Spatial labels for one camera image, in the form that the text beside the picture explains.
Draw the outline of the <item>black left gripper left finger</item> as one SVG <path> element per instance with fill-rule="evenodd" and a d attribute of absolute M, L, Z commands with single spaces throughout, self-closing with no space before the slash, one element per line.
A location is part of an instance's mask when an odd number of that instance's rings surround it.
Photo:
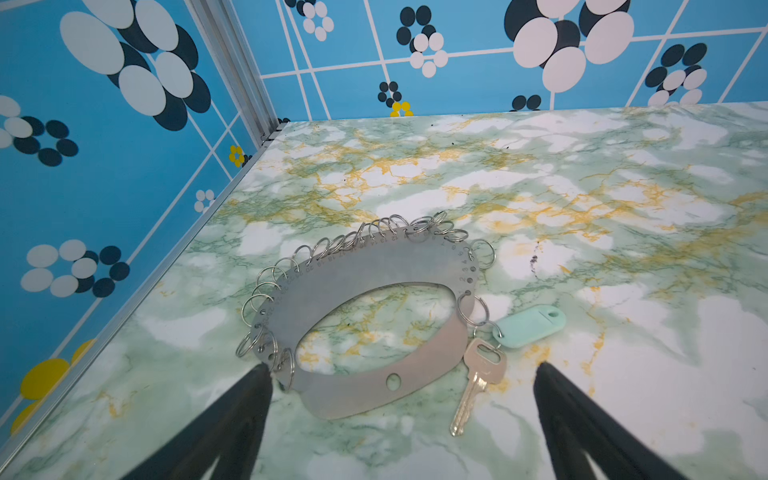
<path fill-rule="evenodd" d="M 249 479 L 273 394 L 268 367 L 244 375 L 127 479 Z"/>

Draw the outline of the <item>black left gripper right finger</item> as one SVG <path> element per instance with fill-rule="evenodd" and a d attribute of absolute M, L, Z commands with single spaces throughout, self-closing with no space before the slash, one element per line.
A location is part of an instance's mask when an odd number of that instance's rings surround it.
<path fill-rule="evenodd" d="M 682 479 L 556 367 L 544 362 L 533 386 L 539 420 L 558 479 Z"/>

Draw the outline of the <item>steel key organizer plate with rings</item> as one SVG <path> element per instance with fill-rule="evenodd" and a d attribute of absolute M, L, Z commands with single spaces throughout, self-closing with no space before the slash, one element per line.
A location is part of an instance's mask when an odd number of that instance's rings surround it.
<path fill-rule="evenodd" d="M 476 289 L 495 259 L 444 213 L 302 245 L 258 274 L 236 355 L 264 362 L 319 418 L 382 407 L 460 364 L 488 320 Z"/>

